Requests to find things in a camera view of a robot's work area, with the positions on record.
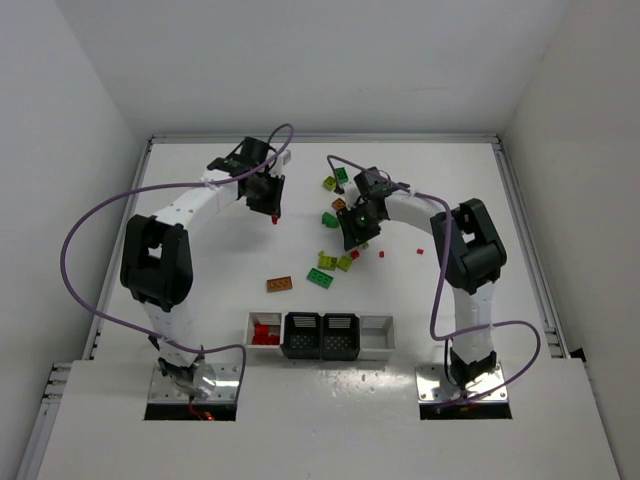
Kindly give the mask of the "red square brick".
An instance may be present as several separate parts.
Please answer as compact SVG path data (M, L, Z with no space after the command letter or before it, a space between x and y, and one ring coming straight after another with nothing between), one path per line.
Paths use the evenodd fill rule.
M268 337L270 333L270 327L264 324L256 324L254 326L254 335L259 337Z

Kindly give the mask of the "red long brick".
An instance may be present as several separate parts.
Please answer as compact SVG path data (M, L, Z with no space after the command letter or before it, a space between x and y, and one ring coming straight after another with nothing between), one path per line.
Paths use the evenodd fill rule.
M280 337L275 334L269 334L268 337L253 336L252 345L257 346L277 346L280 344Z

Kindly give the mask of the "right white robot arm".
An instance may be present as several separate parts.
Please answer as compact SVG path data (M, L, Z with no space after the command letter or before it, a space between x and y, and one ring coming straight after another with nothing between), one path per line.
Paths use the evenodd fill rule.
M433 237L444 274L438 286L449 285L454 294L455 330L440 337L450 343L445 377L463 389L494 370L491 301L507 255L484 203L471 199L450 209L441 200L383 178L375 167L337 192L345 202L337 218L346 250L379 235L383 221L401 222Z

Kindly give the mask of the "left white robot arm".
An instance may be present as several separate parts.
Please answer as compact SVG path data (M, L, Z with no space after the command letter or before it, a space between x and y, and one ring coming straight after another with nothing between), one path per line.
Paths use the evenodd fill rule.
M196 341L187 303L194 282L191 241L239 200L254 212L279 219L283 170L290 159L287 148L246 137L232 152L213 160L200 181L168 206L128 220L120 282L149 317L160 371L179 391L198 395L211 370Z

